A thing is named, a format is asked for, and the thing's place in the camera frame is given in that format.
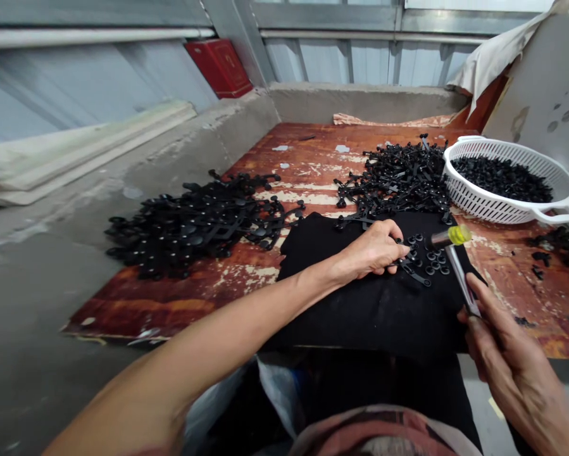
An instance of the hand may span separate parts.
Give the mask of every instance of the hand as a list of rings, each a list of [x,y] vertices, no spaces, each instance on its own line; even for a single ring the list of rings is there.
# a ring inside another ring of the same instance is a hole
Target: hand
[[[569,402],[565,389],[536,340],[474,274],[467,274],[483,319],[468,324],[466,340],[478,376],[512,426],[541,455],[569,455]]]
[[[362,279],[370,272],[382,275],[385,270],[396,273],[396,266],[388,265],[409,253],[409,248],[397,244],[395,238],[403,239],[403,232],[393,220],[373,223],[362,236],[336,255],[340,265],[341,279],[349,283]]]

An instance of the black fabric pad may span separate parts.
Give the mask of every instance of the black fabric pad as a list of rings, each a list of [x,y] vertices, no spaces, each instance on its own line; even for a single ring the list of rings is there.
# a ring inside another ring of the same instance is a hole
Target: black fabric pad
[[[448,228],[440,218],[438,214],[411,212],[393,217],[405,237],[422,233],[425,238]],[[362,223],[352,222],[343,231],[335,230],[334,223],[333,218],[312,213],[291,229],[280,249],[286,258],[280,264],[278,280],[331,257],[363,233]],[[465,327],[456,318],[463,295],[449,259],[449,275],[436,271],[429,276],[424,271],[427,251],[423,245],[418,251],[423,266],[414,269],[432,282],[431,287],[400,268],[394,275],[369,274],[309,308],[268,340],[263,350],[290,346],[384,350],[423,364],[452,352],[467,353]],[[465,248],[456,247],[456,251],[464,271],[480,277]]]

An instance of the red fire alarm box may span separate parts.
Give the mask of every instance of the red fire alarm box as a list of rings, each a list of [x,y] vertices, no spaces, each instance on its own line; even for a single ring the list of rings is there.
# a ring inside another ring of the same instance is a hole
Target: red fire alarm box
[[[229,40],[188,42],[185,48],[219,98],[239,98],[253,89]]]

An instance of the wooden table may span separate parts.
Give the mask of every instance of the wooden table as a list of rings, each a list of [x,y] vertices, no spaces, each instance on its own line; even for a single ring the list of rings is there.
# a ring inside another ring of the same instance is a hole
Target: wooden table
[[[418,143],[419,135],[426,132],[430,143],[439,144],[445,137],[452,144],[459,136],[476,134],[458,129],[283,123],[267,133],[229,172],[280,174],[282,180],[257,197],[276,194],[287,210],[302,199],[307,206],[305,214],[347,215],[355,210],[335,207],[338,198],[333,178],[344,181],[350,170],[359,174],[366,161],[363,150],[387,141]],[[300,140],[311,135],[315,138]],[[349,151],[337,151],[339,145]],[[528,320],[527,331],[539,340],[549,357],[569,358],[569,268],[554,258],[544,280],[539,281],[531,271],[535,263],[531,253],[536,249],[525,242],[527,237],[545,234],[548,227],[537,222],[494,225],[456,208],[452,212],[459,223],[468,224],[473,231],[474,240],[466,245],[470,260],[498,298],[514,315]],[[217,308],[273,283],[282,260],[279,247],[287,232],[283,230],[272,251],[242,240],[230,258],[197,262],[184,281],[139,281],[134,267],[124,268],[71,317],[63,331],[94,338],[168,339]]]

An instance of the white basket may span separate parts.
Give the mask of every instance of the white basket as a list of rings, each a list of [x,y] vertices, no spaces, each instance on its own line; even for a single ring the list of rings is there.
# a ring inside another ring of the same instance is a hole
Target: white basket
[[[546,184],[553,190],[553,201],[527,203],[483,190],[462,177],[451,165],[451,160],[465,156],[510,159],[515,164],[528,166],[532,174],[546,178]],[[519,224],[533,219],[548,224],[569,222],[569,173],[552,158],[511,142],[486,139],[483,136],[461,136],[458,142],[445,151],[444,159],[443,174],[449,176],[447,187],[451,199],[464,211],[489,222],[502,224]],[[554,216],[544,214],[550,209],[562,209],[567,213]]]

